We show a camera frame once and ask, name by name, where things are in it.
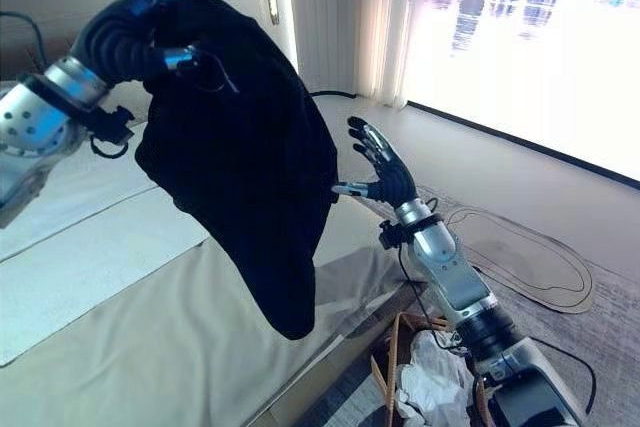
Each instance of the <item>white curtain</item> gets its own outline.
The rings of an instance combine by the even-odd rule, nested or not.
[[[403,107],[407,48],[419,0],[362,0],[358,92]]]

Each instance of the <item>robotic arm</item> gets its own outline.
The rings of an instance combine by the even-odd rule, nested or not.
[[[389,202],[398,223],[383,222],[385,248],[408,246],[412,265],[429,280],[436,301],[476,362],[489,387],[497,426],[583,426],[584,411],[533,341],[523,336],[449,232],[416,193],[408,169],[384,136],[357,117],[349,119],[354,149],[369,160],[379,181],[341,182],[337,194]]]
[[[89,133],[92,142],[123,145],[124,153],[133,116],[123,107],[107,113],[100,103],[120,82],[148,80],[194,59],[192,47],[151,46],[154,16],[170,1],[115,1],[84,28],[68,56],[0,93],[0,229]]]
[[[126,149],[131,113],[99,107],[113,86],[183,66],[202,68],[206,61],[195,46],[152,46],[154,18],[171,1],[117,0],[85,27],[67,57],[44,75],[22,75],[17,86],[0,94],[0,228],[38,196],[55,164],[75,152],[87,135]],[[393,206],[398,223],[384,222],[380,240],[385,248],[406,243],[412,264],[430,280],[443,313],[490,386],[496,424],[585,425],[577,400],[467,264],[442,218],[418,197],[410,172],[389,142],[362,119],[351,118],[349,125],[351,136],[360,141],[354,148],[373,164],[380,180],[340,183],[333,190]]]

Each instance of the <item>black garment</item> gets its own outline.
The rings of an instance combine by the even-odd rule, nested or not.
[[[255,20],[221,0],[167,9],[156,45],[197,41],[212,55],[145,84],[153,100],[136,161],[216,238],[271,325],[304,337],[314,324],[312,257],[335,201],[329,131]]]

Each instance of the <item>black wire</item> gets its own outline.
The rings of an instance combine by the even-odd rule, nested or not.
[[[400,268],[402,269],[402,273],[404,273],[404,276],[406,277],[407,282],[409,282],[409,285],[413,289],[413,293],[416,296],[416,300],[418,301],[418,304],[420,304],[420,309],[422,310],[422,313],[424,314],[425,319],[427,319],[427,323],[429,324],[429,329],[431,330],[431,335],[433,335],[433,340],[435,341],[436,345],[440,347],[442,350],[447,350],[447,351],[459,349],[460,344],[450,345],[446,347],[442,345],[438,340],[438,336],[436,335],[435,330],[433,330],[433,324],[431,323],[431,318],[429,317],[429,314],[427,314],[427,309],[424,307],[424,304],[422,303],[422,299],[420,299],[420,294],[418,292],[418,289],[416,289],[415,282],[411,280],[411,278],[409,277],[409,274],[407,273],[407,269],[404,268],[404,264],[402,263],[402,244],[400,244],[400,246],[398,247],[398,262],[400,263]]]
[[[431,197],[429,200],[427,200],[425,202],[425,204],[427,204],[427,207],[429,207],[429,210],[431,212],[435,212],[436,209],[438,208],[438,198],[437,197]]]
[[[546,345],[547,347],[553,349],[553,350],[557,350],[558,352],[560,352],[561,354],[564,354],[568,357],[571,357],[573,360],[577,360],[578,362],[580,362],[582,365],[584,365],[588,370],[589,370],[589,374],[591,375],[591,393],[589,394],[589,401],[587,402],[587,407],[584,409],[584,411],[587,413],[587,415],[589,415],[591,413],[591,409],[593,408],[593,403],[596,400],[596,393],[598,391],[598,383],[596,381],[596,373],[594,372],[593,368],[589,365],[589,363],[586,360],[581,359],[580,357],[578,357],[575,354],[572,354],[571,352],[567,352],[566,350],[561,349],[560,347],[556,347],[553,344],[550,344],[549,342],[545,342],[542,339],[538,339],[536,337],[530,337],[531,340],[535,340],[536,342],[542,344],[542,345]]]
[[[40,68],[40,72],[44,72],[44,69],[49,65],[49,61],[47,60],[47,55],[44,52],[44,42],[42,41],[42,33],[40,32],[40,28],[38,24],[36,24],[31,17],[21,12],[14,12],[12,10],[2,10],[0,11],[0,16],[6,17],[15,17],[17,19],[24,20],[28,22],[31,27],[33,27],[33,31],[36,35],[36,46],[38,50],[38,56],[40,57],[40,64],[38,67]]]

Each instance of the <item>bed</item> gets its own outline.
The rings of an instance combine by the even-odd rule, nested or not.
[[[0,234],[4,425],[247,425],[402,284],[380,217],[341,199],[314,259],[315,328],[288,341],[132,152],[87,151]]]

